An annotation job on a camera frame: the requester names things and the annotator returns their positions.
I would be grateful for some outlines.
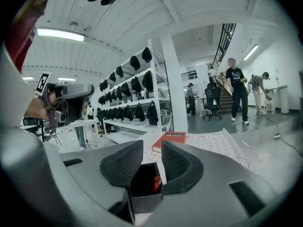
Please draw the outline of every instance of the white pants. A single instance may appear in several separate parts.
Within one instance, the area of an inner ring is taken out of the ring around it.
[[[213,76],[212,76],[212,79],[213,79],[213,81],[214,81],[215,83],[217,82],[216,78],[217,78],[217,75],[213,75]]]
[[[257,114],[260,115],[266,115],[264,108],[262,108],[261,105],[261,94],[259,91],[253,91],[255,102],[256,102],[256,108],[257,108]]]

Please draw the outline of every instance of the staircase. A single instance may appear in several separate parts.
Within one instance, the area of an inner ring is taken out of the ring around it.
[[[218,87],[221,88],[221,94],[220,94],[220,102],[221,107],[219,110],[219,114],[231,114],[232,113],[232,104],[233,99],[231,94],[225,89],[225,87],[222,86],[220,82],[217,81]]]

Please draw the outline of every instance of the black t-shirt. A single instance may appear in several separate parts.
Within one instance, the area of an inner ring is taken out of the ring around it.
[[[243,72],[239,68],[229,68],[226,71],[226,79],[230,78],[233,89],[237,89],[243,86],[241,79],[244,78]]]

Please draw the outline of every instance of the person in white pants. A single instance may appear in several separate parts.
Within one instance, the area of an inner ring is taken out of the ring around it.
[[[213,67],[211,67],[209,70],[209,76],[212,78],[213,82],[217,82],[217,73]]]
[[[269,99],[269,97],[267,95],[267,91],[263,87],[263,80],[267,80],[267,79],[269,79],[269,73],[264,72],[262,74],[262,76],[256,76],[254,78],[254,81],[253,81],[253,84],[252,84],[252,92],[253,92],[255,102],[256,102],[257,114],[259,114],[259,115],[266,115],[264,108],[262,108],[261,94],[260,94],[260,89],[259,88],[262,89],[262,91],[265,94],[265,97],[267,99]]]

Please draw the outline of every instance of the red object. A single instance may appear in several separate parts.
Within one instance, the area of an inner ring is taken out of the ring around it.
[[[155,176],[155,182],[153,185],[153,192],[157,192],[160,188],[161,185],[161,177],[160,176]]]
[[[163,136],[152,146],[152,150],[161,153],[162,140],[169,140],[184,144],[186,132],[165,132]]]
[[[21,73],[27,51],[33,42],[36,33],[35,26],[38,19],[44,14],[47,0],[41,5],[32,5],[17,19],[5,40],[6,49]]]

